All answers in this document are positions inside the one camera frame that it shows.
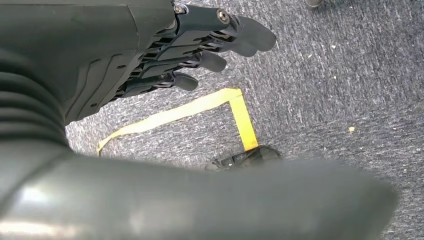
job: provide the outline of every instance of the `robotic hand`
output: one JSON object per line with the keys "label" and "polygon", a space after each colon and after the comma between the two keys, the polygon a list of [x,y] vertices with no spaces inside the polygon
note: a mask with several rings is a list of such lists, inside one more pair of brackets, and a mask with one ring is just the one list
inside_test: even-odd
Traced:
{"label": "robotic hand", "polygon": [[0,3],[2,240],[376,239],[397,195],[352,169],[284,162],[208,174],[90,158],[65,125],[118,98],[193,90],[276,37],[220,8],[170,0]]}

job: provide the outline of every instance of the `gray carpet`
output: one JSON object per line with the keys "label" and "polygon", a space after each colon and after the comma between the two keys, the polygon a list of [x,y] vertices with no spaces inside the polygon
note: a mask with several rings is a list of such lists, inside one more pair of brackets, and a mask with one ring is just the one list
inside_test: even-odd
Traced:
{"label": "gray carpet", "polygon": [[[222,73],[187,71],[200,80],[194,92],[164,89],[105,106],[68,126],[73,149],[94,155],[97,142],[124,125],[241,88],[260,144],[287,160],[341,161],[390,181],[402,200],[383,238],[424,240],[424,1],[327,0],[316,11],[302,0],[186,3],[254,18],[274,31],[277,46],[252,58],[224,53]],[[103,154],[201,169],[242,151],[223,105],[115,139]]]}

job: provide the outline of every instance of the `yellow tape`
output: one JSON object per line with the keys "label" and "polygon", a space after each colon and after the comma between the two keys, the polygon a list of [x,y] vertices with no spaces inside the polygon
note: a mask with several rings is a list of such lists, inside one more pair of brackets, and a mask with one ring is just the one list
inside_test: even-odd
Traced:
{"label": "yellow tape", "polygon": [[229,102],[231,105],[235,123],[237,124],[244,149],[248,151],[258,147],[258,141],[246,108],[242,91],[240,89],[224,88],[177,108],[156,113],[142,121],[122,127],[98,143],[97,154],[100,155],[105,145],[116,137],[143,133],[161,125],[214,109],[226,102]]}

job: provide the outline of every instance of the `chair leg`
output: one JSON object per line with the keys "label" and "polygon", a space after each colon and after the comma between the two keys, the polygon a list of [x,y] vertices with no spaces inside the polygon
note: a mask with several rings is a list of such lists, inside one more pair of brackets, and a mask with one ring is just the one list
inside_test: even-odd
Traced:
{"label": "chair leg", "polygon": [[323,2],[323,0],[305,0],[305,2],[308,5],[308,7],[316,8]]}

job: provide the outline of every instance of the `screw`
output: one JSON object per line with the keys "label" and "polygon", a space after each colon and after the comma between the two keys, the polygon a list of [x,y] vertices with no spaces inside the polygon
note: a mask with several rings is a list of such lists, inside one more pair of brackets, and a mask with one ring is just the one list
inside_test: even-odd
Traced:
{"label": "screw", "polygon": [[186,8],[182,5],[176,5],[173,7],[173,10],[176,14],[186,14]]}
{"label": "screw", "polygon": [[216,11],[216,15],[218,16],[218,19],[223,23],[223,24],[229,24],[230,23],[230,16],[228,15],[228,13],[222,9],[218,9],[218,11]]}

